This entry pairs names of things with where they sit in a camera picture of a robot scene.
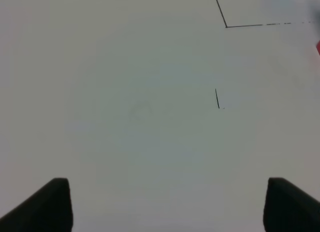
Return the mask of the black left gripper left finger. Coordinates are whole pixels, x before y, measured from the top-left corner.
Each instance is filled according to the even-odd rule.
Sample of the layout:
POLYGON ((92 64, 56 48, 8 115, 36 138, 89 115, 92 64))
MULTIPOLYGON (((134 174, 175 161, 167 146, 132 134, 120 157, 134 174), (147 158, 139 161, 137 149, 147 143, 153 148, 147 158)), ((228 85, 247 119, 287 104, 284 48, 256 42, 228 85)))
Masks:
POLYGON ((1 231, 72 231, 70 184, 54 178, 0 218, 1 231))

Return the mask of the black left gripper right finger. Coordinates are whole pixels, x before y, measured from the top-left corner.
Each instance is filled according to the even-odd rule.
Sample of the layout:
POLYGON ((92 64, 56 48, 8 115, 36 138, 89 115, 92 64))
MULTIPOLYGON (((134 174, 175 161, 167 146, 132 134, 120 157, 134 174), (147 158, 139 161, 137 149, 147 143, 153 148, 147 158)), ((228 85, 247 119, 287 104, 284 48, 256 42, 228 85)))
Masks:
POLYGON ((320 202, 280 177, 268 179, 263 225, 268 232, 320 230, 320 202))

